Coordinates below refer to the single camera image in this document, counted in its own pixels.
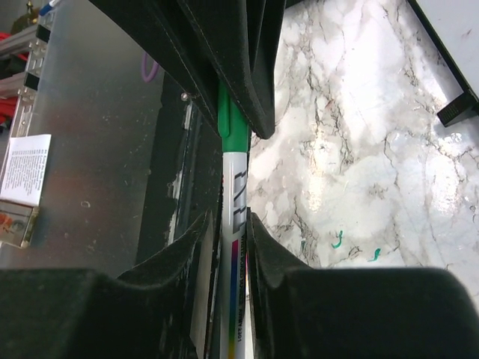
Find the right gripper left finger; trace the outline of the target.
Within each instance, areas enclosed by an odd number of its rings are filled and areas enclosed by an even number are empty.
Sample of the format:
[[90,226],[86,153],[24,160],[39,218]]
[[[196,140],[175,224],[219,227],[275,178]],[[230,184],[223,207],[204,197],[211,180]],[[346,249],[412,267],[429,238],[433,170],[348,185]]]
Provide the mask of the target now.
[[3,358],[205,358],[218,239],[204,212],[119,277],[92,269],[1,272]]

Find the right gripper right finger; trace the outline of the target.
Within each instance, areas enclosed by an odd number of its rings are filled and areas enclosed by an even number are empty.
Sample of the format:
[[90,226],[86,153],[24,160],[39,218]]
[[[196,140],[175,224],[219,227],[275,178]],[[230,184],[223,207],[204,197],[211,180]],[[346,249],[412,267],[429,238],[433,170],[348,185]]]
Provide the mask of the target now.
[[247,214],[256,358],[476,358],[478,315],[432,268],[313,269]]

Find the green whiteboard marker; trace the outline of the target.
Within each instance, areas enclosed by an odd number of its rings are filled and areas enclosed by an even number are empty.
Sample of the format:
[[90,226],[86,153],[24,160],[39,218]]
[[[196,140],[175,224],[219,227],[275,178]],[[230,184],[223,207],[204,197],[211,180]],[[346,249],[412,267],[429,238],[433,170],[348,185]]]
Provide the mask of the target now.
[[219,357],[245,357],[248,152],[222,151]]

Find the green marker cap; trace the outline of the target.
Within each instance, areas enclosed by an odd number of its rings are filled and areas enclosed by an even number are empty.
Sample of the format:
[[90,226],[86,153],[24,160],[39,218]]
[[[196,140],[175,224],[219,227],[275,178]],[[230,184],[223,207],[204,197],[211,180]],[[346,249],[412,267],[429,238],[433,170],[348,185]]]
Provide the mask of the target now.
[[248,124],[222,82],[219,82],[218,131],[224,153],[248,152]]

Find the black framed whiteboard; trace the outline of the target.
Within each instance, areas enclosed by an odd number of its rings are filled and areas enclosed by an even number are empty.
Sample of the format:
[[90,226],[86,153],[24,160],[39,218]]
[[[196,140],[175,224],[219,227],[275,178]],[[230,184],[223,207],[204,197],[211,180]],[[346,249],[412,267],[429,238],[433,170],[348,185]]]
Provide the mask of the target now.
[[420,23],[459,84],[462,93],[438,113],[449,127],[478,114],[478,2],[410,1]]

